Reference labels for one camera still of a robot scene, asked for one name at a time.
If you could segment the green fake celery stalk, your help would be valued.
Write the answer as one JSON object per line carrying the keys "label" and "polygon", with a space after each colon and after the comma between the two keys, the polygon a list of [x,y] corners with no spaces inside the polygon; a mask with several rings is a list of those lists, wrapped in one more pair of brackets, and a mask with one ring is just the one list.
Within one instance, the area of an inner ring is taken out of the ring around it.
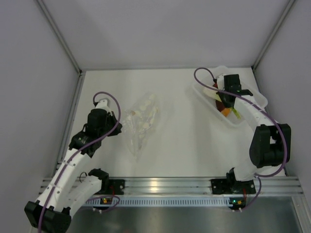
{"label": "green fake celery stalk", "polygon": [[230,109],[231,109],[231,113],[233,113],[237,117],[237,119],[241,119],[241,116],[238,113],[238,111],[236,111],[234,108],[230,108]]}

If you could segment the clear zip top bag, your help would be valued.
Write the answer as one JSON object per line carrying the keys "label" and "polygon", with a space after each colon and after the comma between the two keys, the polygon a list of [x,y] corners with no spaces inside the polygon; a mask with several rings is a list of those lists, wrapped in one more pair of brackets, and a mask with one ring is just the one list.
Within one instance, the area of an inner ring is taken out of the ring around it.
{"label": "clear zip top bag", "polygon": [[138,161],[160,119],[158,97],[153,92],[141,96],[122,112],[122,142],[134,161]]}

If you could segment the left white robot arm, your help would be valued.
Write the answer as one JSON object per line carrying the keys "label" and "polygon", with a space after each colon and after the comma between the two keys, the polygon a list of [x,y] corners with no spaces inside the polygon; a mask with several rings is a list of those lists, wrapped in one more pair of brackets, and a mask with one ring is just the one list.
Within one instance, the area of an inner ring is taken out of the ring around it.
{"label": "left white robot arm", "polygon": [[109,107],[96,107],[90,111],[87,123],[72,137],[65,158],[50,183],[36,201],[26,204],[24,211],[32,227],[40,233],[64,233],[75,213],[94,194],[113,198],[109,174],[100,168],[93,168],[76,188],[73,185],[101,147],[102,140],[118,135],[121,128],[119,119]]}

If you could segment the orange purple fake fruit slice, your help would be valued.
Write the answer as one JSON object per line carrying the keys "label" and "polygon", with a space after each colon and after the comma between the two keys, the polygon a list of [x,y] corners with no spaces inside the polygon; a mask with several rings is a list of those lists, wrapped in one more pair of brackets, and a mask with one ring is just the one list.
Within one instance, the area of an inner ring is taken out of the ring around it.
{"label": "orange purple fake fruit slice", "polygon": [[230,108],[226,108],[224,104],[221,102],[218,92],[216,92],[216,97],[218,99],[215,100],[217,110],[225,117],[227,117],[231,113]]}

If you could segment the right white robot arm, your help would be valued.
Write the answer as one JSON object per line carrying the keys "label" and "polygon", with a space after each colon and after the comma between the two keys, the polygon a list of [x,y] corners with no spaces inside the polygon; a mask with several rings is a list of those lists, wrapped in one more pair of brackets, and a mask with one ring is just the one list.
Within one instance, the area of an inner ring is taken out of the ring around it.
{"label": "right white robot arm", "polygon": [[240,193],[250,188],[254,177],[273,177],[284,169],[290,159],[291,128],[259,106],[255,93],[242,88],[238,74],[220,75],[217,87],[224,106],[236,110],[253,131],[249,154],[226,174],[227,188]]}

